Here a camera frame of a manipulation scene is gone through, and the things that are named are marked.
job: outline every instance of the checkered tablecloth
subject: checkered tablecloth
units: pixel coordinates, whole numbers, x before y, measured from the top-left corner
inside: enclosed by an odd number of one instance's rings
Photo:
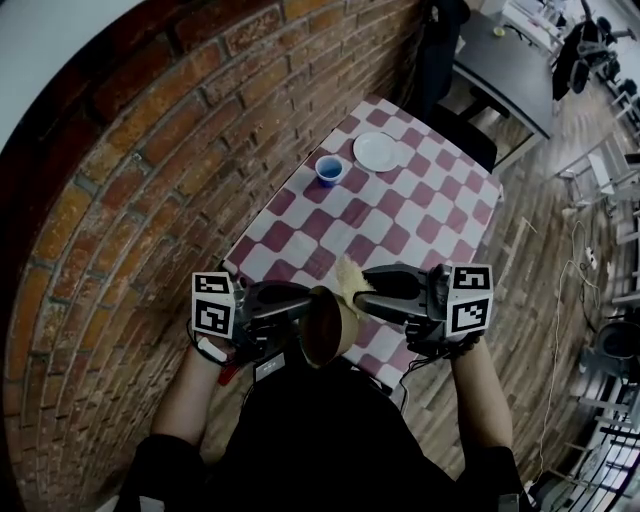
[[[383,132],[397,141],[387,173],[355,163],[354,139]],[[337,155],[347,174],[323,188],[314,166]],[[362,268],[396,262],[429,269],[468,263],[501,194],[498,180],[422,122],[370,96],[293,173],[240,237],[224,267],[250,281],[281,279],[337,291],[334,263],[348,254]],[[368,319],[345,357],[395,388],[415,354],[402,328]]]

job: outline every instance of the paper cup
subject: paper cup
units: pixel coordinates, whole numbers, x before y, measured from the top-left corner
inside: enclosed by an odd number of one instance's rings
[[[316,162],[316,174],[323,187],[334,187],[342,179],[344,166],[335,156],[321,156]]]
[[[300,321],[302,352],[314,368],[329,364],[344,354],[358,337],[358,317],[342,297],[324,286],[310,292],[309,311]]]

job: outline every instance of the black shirt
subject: black shirt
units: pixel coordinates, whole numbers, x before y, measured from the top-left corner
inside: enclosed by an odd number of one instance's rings
[[[180,439],[143,441],[116,511],[140,510],[139,496],[163,502],[169,512],[344,502],[497,510],[498,496],[511,493],[520,494],[520,510],[529,510],[508,448],[466,455],[465,472],[454,482],[423,456],[398,409],[364,374],[285,368],[255,386],[214,468]]]

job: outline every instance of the plastic cup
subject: plastic cup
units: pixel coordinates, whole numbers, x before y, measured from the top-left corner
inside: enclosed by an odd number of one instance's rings
[[[334,187],[342,179],[344,166],[335,156],[321,156],[316,162],[316,174],[323,187]]]

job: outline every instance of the wall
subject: wall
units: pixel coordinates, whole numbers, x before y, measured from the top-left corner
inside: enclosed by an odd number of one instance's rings
[[[93,36],[141,1],[0,2],[0,151],[60,68]]]
[[[91,503],[126,467],[187,343],[190,272],[365,94],[408,82],[418,8],[148,0],[38,97],[0,155],[4,449],[28,509]]]

